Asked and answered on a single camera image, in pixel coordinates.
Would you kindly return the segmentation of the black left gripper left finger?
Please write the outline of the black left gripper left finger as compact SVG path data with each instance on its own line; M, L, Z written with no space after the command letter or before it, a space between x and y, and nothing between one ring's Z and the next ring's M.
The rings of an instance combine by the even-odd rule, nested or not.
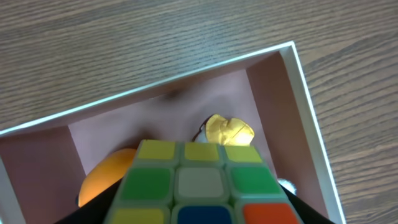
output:
M102 224L120 184L121 179L78 210L55 222L55 224Z

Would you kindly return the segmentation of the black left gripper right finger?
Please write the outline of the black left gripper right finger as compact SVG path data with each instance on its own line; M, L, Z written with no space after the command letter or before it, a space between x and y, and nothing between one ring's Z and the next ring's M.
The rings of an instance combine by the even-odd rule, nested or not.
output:
M314 208L306 204L303 200L286 189L283 185L281 185L281 188L287 195L288 200L304 224L334 224L332 221L324 217L321 213L318 213Z

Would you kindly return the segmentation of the orange dinosaur toy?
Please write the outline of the orange dinosaur toy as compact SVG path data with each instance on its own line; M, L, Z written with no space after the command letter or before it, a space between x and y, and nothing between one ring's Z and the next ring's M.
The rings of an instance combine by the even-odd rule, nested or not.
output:
M131 167L136 154L135 149L125 148L111 153L103 159L84 179L77 204L86 205L114 183L122 179Z

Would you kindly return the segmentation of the multicolour puzzle cube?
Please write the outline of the multicolour puzzle cube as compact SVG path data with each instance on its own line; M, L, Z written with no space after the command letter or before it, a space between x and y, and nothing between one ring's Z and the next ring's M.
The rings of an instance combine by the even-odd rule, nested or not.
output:
M106 223L300 223L255 147L144 140Z

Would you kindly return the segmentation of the white plush duck yellow hat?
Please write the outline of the white plush duck yellow hat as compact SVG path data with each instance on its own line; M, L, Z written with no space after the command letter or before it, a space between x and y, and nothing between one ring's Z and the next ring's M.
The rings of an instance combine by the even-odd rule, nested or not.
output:
M253 129L244 121L218 114L203 123L195 144L214 145L224 160L222 170L233 200L242 198L286 198L296 195L295 186L278 179L256 146Z

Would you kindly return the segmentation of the white cardboard box pink inside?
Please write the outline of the white cardboard box pink inside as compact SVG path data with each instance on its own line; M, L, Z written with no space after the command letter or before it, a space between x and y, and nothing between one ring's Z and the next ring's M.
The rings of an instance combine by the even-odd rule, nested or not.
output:
M190 141L213 114L239 118L297 195L344 223L331 166L293 42L166 78L1 131L1 220L55 223L83 179L143 139Z

